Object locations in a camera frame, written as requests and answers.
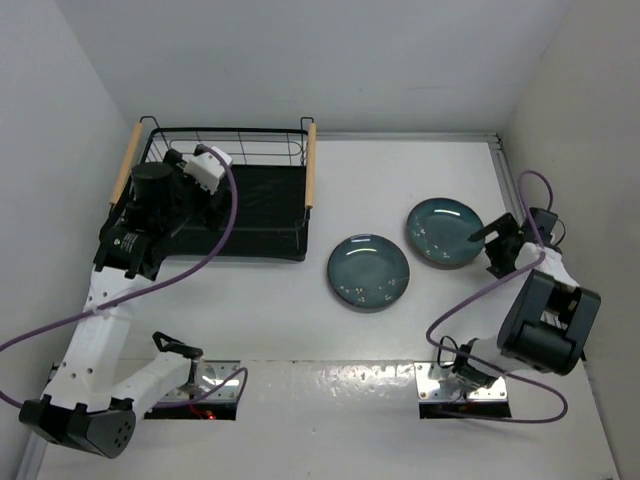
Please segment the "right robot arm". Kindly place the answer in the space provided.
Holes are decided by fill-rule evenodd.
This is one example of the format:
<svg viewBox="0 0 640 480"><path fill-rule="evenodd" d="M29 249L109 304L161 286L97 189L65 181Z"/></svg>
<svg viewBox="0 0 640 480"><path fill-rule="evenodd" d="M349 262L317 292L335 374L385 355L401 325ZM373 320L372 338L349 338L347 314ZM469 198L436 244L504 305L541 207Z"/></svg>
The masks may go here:
<svg viewBox="0 0 640 480"><path fill-rule="evenodd" d="M504 373L569 374L581 358L599 311L599 294L569 275L561 250L552 244L558 215L536 207L529 213L533 223L518 225L505 214L471 235L476 240L497 234L485 250L488 271L498 280L544 258L523 275L524 283L498 333L459 347L449 377L464 396L492 387Z"/></svg>

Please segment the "teal plate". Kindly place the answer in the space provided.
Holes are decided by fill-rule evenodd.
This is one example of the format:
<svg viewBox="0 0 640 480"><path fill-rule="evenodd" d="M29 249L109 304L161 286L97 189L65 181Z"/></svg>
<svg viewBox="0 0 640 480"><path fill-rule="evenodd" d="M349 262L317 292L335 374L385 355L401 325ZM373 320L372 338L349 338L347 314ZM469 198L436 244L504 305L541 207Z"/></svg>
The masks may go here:
<svg viewBox="0 0 640 480"><path fill-rule="evenodd" d="M484 249L484 239L470 237L484 224L466 204L436 197L421 201L409 212L406 236L416 253L445 268L458 268L475 260Z"/></svg>
<svg viewBox="0 0 640 480"><path fill-rule="evenodd" d="M333 293L361 311L380 311L407 290L411 273L403 251L376 234L358 234L337 244L328 257L326 277Z"/></svg>

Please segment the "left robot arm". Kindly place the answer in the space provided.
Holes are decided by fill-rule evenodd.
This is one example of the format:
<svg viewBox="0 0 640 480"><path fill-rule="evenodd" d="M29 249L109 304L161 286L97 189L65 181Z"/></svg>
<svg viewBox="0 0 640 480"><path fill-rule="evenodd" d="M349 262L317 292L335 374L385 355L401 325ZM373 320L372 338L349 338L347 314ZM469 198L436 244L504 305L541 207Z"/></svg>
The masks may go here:
<svg viewBox="0 0 640 480"><path fill-rule="evenodd" d="M57 372L19 420L52 444L113 459L138 420L170 392L194 384L201 349L161 332L153 361L116 383L115 372L140 297L169 286L156 280L175 236L189 223L233 229L239 195L232 158L217 147L174 149L161 162L134 166L124 193L103 225L87 301Z"/></svg>

